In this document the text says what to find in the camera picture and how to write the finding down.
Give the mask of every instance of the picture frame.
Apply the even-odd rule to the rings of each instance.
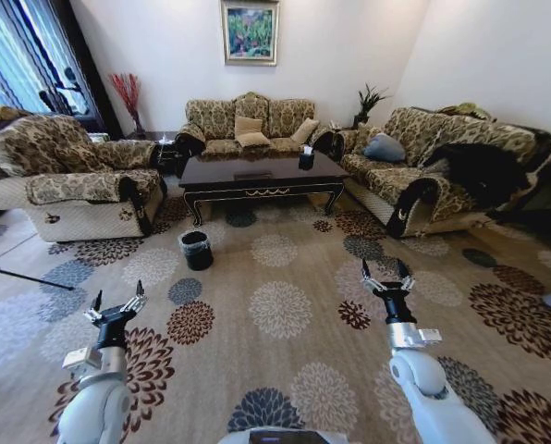
[[[220,0],[225,65],[277,64],[279,1]]]

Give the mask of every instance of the blue pillow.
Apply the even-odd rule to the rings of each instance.
[[[376,134],[364,148],[363,154],[370,160],[383,162],[402,162],[405,160],[405,149],[399,141],[383,134]]]

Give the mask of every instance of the window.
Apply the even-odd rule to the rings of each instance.
[[[88,96],[48,0],[0,2],[0,105],[87,116]]]

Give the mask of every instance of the black trash can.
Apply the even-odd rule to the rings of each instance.
[[[191,270],[205,270],[214,261],[210,241],[206,234],[201,231],[182,234],[179,237],[179,246]]]

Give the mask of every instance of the floral upholstered sofa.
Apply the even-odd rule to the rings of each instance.
[[[185,106],[186,123],[175,138],[185,155],[217,160],[243,155],[280,156],[300,152],[300,144],[290,136],[307,118],[314,118],[314,103],[306,99],[272,100],[247,92],[234,100],[189,100]],[[262,133],[269,146],[243,149],[235,141],[235,116],[260,118]],[[329,153],[333,131],[319,125],[307,143],[318,151]]]
[[[22,208],[45,241],[148,236],[165,198],[154,142],[92,143],[68,116],[0,121],[0,210]]]
[[[377,133],[384,132],[405,148],[405,162],[391,164],[366,158],[362,151]],[[465,116],[447,116],[420,108],[396,109],[378,129],[361,124],[339,133],[344,153],[341,166],[351,175],[346,190],[364,204],[394,237],[408,237],[479,226],[491,219],[462,186],[422,164],[446,143],[486,143],[514,152],[532,173],[551,154],[551,134]],[[508,207],[513,202],[501,205]]]

